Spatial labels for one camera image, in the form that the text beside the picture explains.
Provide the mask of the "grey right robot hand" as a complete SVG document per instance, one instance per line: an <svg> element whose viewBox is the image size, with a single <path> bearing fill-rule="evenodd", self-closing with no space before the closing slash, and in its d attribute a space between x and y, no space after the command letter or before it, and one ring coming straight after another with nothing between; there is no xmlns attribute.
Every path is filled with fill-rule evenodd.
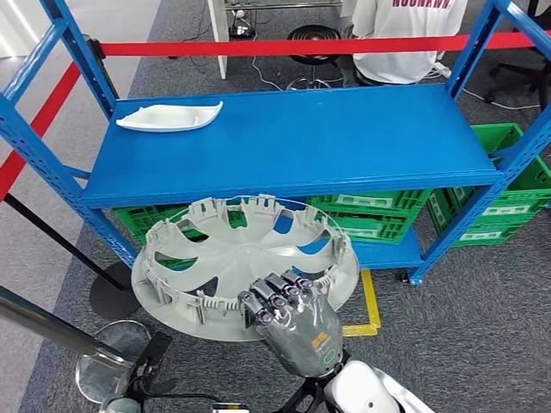
<svg viewBox="0 0 551 413"><path fill-rule="evenodd" d="M238 295L246 329L264 340L288 372L323 378L344 358L343 326L313 281L292 270L257 279Z"/></svg>

